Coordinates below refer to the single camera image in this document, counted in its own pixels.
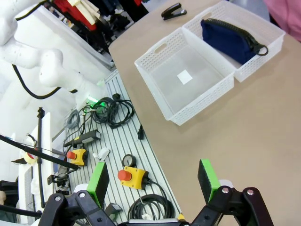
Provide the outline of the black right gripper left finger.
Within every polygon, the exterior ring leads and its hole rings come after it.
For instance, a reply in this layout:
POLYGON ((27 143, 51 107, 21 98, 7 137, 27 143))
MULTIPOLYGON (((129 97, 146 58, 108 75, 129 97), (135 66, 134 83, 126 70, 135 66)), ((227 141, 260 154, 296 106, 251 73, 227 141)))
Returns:
POLYGON ((113 220, 103 210, 109 184, 105 162, 96 165, 86 189, 73 192, 68 197, 52 194, 41 215, 42 226, 72 226, 76 220, 85 219, 91 226, 114 226, 113 220))

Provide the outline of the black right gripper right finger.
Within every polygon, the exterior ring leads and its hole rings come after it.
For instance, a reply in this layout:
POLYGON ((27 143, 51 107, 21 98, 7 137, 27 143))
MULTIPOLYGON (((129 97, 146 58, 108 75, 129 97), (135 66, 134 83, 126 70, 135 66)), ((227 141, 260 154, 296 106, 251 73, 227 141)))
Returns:
POLYGON ((199 161, 198 181, 206 205, 193 226, 217 226, 225 215, 233 216, 240 226, 274 225, 260 191, 247 187, 240 192, 222 185, 208 159, 199 161))

